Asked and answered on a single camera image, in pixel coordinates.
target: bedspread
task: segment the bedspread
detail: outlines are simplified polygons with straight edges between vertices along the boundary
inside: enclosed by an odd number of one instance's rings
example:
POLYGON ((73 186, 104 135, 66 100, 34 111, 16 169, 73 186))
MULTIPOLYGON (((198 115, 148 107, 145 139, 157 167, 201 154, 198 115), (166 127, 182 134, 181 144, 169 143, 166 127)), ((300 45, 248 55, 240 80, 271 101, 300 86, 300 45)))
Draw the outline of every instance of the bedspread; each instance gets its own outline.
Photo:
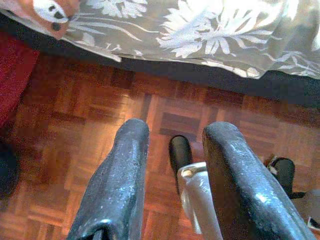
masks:
POLYGON ((63 39, 121 57, 320 79, 320 0, 83 0, 63 39))

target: black object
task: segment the black object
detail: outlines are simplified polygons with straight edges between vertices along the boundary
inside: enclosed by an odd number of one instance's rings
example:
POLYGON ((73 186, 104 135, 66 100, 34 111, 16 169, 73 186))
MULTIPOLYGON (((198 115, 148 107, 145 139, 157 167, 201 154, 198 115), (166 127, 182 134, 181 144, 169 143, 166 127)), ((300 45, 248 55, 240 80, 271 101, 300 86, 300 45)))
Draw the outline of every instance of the black object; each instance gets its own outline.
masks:
POLYGON ((67 240, 139 240, 144 207, 148 126, 130 119, 92 176, 67 240))
POLYGON ((57 22, 53 22, 53 23, 51 24, 51 27, 52 27, 52 29, 55 30, 55 31, 59 31, 59 30, 61 29, 60 24, 57 23, 57 22))
POLYGON ((276 171, 271 173, 277 179, 290 199, 300 199, 306 195, 305 192, 293 192, 296 167, 292 160, 285 157, 277 157, 268 165, 268 168, 269 167, 273 167, 276 171))
POLYGON ((224 240, 316 240, 236 126, 210 124, 203 148, 224 240))
POLYGON ((19 163, 12 149, 0 142, 0 199, 14 191, 19 176, 19 163))
POLYGON ((181 135, 171 138, 169 142, 169 155, 171 168, 175 176, 176 190, 180 194, 177 177, 178 170, 192 163, 192 153, 188 139, 181 135))
POLYGON ((313 218, 310 218, 310 224, 313 226, 315 229, 320 229, 320 224, 314 220, 313 218))
POLYGON ((61 55, 116 68, 166 76, 175 80, 206 85, 236 93, 285 100, 292 104, 320 106, 320 81, 306 76, 268 71, 260 79, 242 78, 219 67, 165 61, 123 58, 116 62, 34 31, 0 13, 0 30, 11 34, 31 48, 48 54, 61 55))

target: wooden parquet floor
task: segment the wooden parquet floor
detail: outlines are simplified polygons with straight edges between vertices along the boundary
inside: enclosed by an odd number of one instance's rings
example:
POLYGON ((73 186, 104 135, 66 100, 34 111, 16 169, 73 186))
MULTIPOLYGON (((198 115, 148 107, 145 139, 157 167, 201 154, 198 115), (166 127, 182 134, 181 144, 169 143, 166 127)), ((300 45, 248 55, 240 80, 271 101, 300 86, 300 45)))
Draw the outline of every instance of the wooden parquet floor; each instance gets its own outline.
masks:
POLYGON ((1 240, 65 239, 86 185, 127 119, 150 128, 143 240, 201 240, 176 194, 168 142, 182 134, 202 162, 203 128, 235 124, 265 161, 296 163, 294 190, 320 188, 320 113, 144 73, 40 55, 2 138, 18 153, 20 181, 1 203, 1 240))

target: white flower pattern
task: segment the white flower pattern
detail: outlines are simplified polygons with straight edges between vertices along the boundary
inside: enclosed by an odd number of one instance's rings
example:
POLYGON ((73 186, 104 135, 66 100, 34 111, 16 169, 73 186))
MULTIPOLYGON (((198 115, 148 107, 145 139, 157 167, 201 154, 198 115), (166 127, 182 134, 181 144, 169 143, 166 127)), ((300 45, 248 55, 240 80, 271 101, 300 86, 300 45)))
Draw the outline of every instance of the white flower pattern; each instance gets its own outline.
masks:
POLYGON ((260 76, 259 71, 257 71, 257 69, 255 69, 253 67, 249 67, 247 70, 243 70, 238 67, 232 67, 232 66, 225 65, 221 61, 213 61, 211 59, 207 59, 206 61, 202 62, 202 64, 206 65, 206 66, 210 66, 210 67, 217 67, 217 68, 222 68, 222 69, 228 70, 228 71, 233 72, 243 78, 254 78, 255 79, 260 76))
POLYGON ((307 56, 300 51, 284 51, 284 54, 275 61, 280 64, 278 70, 298 76, 320 75, 320 63, 307 59, 307 56))
POLYGON ((95 46, 95 38, 89 33, 84 32, 82 36, 82 40, 76 41, 77 44, 83 44, 86 46, 94 47, 95 46))
POLYGON ((187 58, 203 46, 206 55, 214 56, 221 49, 223 54, 236 57, 230 48, 231 40, 242 49, 259 49, 257 44, 263 46, 270 38, 279 39, 270 30, 253 30, 271 23, 277 17, 274 9, 257 23, 263 3, 251 5, 250 1, 241 1, 240 4, 223 6, 222 0, 178 0, 178 9, 169 9, 170 14, 165 16, 168 21, 162 26, 166 32, 156 40, 161 48, 172 49, 176 57, 187 58))
POLYGON ((146 0, 87 0, 93 9, 102 9, 102 14, 118 18, 142 17, 147 11, 146 0))

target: black plastic part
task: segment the black plastic part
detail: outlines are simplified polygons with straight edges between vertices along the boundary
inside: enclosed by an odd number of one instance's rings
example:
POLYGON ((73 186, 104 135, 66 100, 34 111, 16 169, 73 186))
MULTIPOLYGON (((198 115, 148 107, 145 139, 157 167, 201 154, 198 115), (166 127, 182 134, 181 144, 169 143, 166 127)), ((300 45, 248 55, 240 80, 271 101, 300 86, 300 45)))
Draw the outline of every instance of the black plastic part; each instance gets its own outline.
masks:
POLYGON ((175 176, 176 191, 179 193, 178 170, 192 163, 192 153, 188 139, 185 136, 174 136, 169 142, 170 164, 175 176))
POLYGON ((149 128, 130 119, 117 131, 111 152, 92 176, 67 240, 139 240, 149 128))
POLYGON ((12 149, 0 142, 0 199, 15 190, 19 177, 19 162, 12 149))
POLYGON ((314 220, 313 218, 310 219, 310 224, 311 224, 311 226, 313 226, 314 228, 320 229, 320 224, 319 224, 316 220, 314 220))
POLYGON ((236 126, 210 124, 203 148, 224 240, 316 240, 236 126))
POLYGON ((274 177, 278 180, 286 194, 290 196, 292 194, 295 177, 294 162, 285 157, 278 157, 271 166, 277 171, 274 177))
POLYGON ((289 195, 290 199, 302 199, 306 195, 303 191, 293 192, 289 195))

